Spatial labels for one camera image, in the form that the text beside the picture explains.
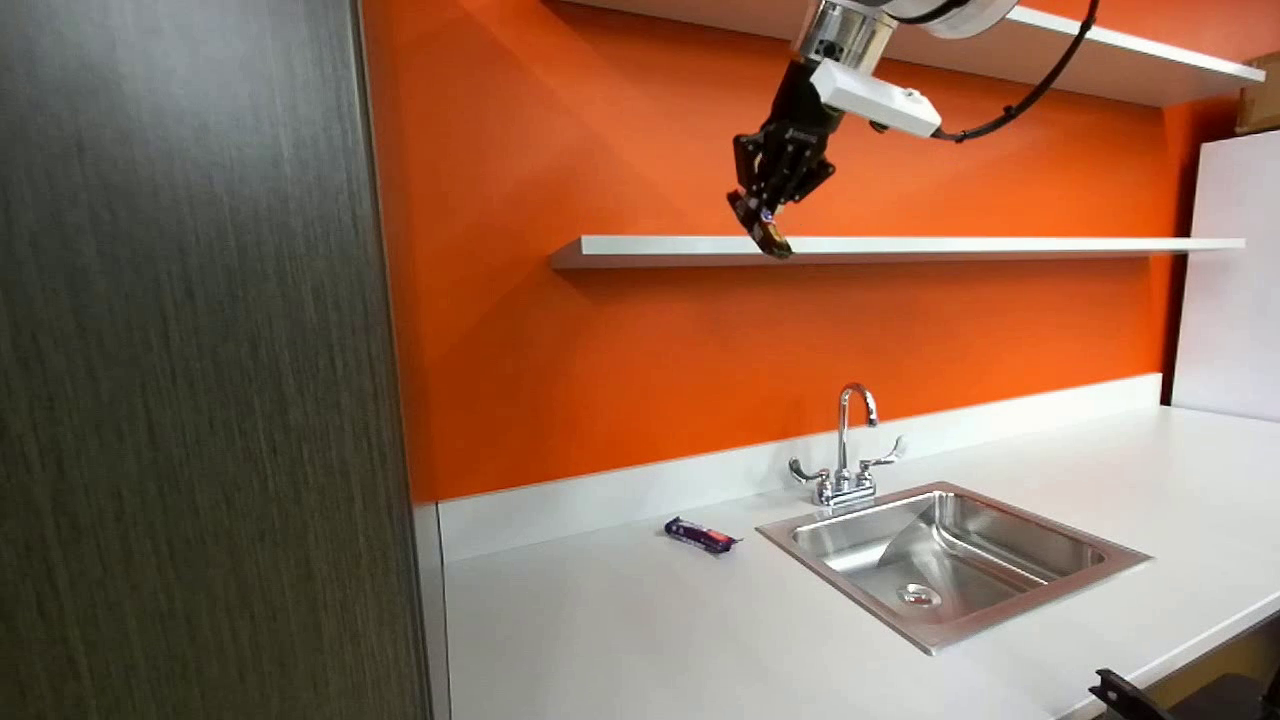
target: stainless steel sink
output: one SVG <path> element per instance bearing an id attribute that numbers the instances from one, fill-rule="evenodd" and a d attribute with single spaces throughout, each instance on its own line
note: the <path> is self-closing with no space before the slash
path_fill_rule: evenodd
<path id="1" fill-rule="evenodd" d="M 956 483 L 758 534 L 922 651 L 1147 559 Z"/>

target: shelf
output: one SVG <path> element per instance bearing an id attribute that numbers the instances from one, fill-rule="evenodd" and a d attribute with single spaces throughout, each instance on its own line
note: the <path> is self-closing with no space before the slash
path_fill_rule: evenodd
<path id="1" fill-rule="evenodd" d="M 794 264 L 895 264 L 895 259 L 1102 259 L 1229 254 L 1235 238 L 794 238 L 792 259 L 758 256 L 743 238 L 581 238 L 554 268 L 794 268 Z"/>
<path id="2" fill-rule="evenodd" d="M 705 26 L 746 38 L 792 39 L 805 27 L 810 0 L 575 0 L 586 8 L 611 8 L 632 18 L 658 18 L 680 26 Z M 1080 21 L 1034 8 L 1011 8 L 994 27 L 972 39 L 932 39 L 921 27 L 900 27 L 886 43 L 891 59 L 928 65 L 966 75 L 994 75 L 1011 83 L 1034 83 Z M 1059 92 L 1109 98 L 1122 103 L 1182 103 L 1204 98 L 1229 98 L 1247 83 L 1263 83 L 1268 72 L 1219 56 L 1204 56 L 1142 38 L 1091 27 L 1072 67 L 1055 79 Z"/>

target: chrome faucet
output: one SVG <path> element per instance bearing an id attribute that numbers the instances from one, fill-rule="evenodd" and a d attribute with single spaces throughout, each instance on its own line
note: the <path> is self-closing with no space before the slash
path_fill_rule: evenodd
<path id="1" fill-rule="evenodd" d="M 877 397 L 864 384 L 842 384 L 841 390 L 841 424 L 834 424 L 834 471 L 826 471 L 826 469 L 805 471 L 801 460 L 788 463 L 794 475 L 816 479 L 816 501 L 826 505 L 826 508 L 868 508 L 868 505 L 877 505 L 872 469 L 891 463 L 904 453 L 904 444 L 895 442 L 886 458 L 858 460 L 858 469 L 853 471 L 853 453 L 849 453 L 849 404 L 853 404 L 853 397 L 858 397 L 868 430 L 878 424 Z"/>

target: white countertop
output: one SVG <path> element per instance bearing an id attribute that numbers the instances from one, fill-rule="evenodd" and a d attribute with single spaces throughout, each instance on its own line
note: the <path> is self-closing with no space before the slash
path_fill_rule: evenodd
<path id="1" fill-rule="evenodd" d="M 448 565 L 455 720 L 1087 716 L 1096 670 L 1147 685 L 1280 611 L 1280 424 L 1180 407 L 904 460 L 1150 559 L 922 656 L 755 527 L 770 492 L 684 514 L 729 558 L 618 526 Z"/>

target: cabinet door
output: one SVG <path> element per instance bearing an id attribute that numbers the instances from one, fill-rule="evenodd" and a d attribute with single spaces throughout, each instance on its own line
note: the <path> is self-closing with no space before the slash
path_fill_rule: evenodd
<path id="1" fill-rule="evenodd" d="M 1170 404 L 1280 422 L 1280 133 L 1204 146 Z"/>
<path id="2" fill-rule="evenodd" d="M 418 720 L 346 0 L 5 0 L 0 716 Z"/>

